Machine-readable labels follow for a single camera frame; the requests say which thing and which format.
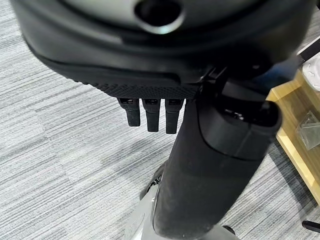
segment striped carpet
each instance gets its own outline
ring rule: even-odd
[[[32,56],[8,0],[0,12],[0,240],[122,239],[175,140],[164,109],[158,133],[145,117],[129,128],[114,98]],[[320,239],[305,219],[320,222],[320,209],[275,143],[221,222],[243,240]]]

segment wooden shelf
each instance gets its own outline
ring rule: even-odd
[[[277,139],[320,205],[320,146],[308,151],[297,134],[309,111],[320,120],[320,93],[308,85],[299,71],[293,81],[273,88],[268,100],[276,102],[283,114]]]

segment black grip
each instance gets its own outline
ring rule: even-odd
[[[201,112],[196,101],[187,104],[182,126],[165,166],[153,215],[155,232],[165,238],[198,239],[210,231],[247,186],[269,146],[263,141],[264,151],[260,150],[255,159],[240,159],[222,153],[204,138],[199,121]],[[265,135],[269,143],[281,124],[277,122],[277,125]],[[216,129],[211,134],[221,136],[226,130],[222,126]],[[252,141],[235,139],[228,143],[229,148],[249,149],[239,146],[237,141],[252,144]],[[251,145],[252,149],[255,147],[261,148],[260,141]]]

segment white object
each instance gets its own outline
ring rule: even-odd
[[[318,41],[320,37],[311,42],[300,52],[308,48],[312,43]],[[320,53],[317,53],[302,66],[302,73],[306,82],[316,91],[320,92]]]

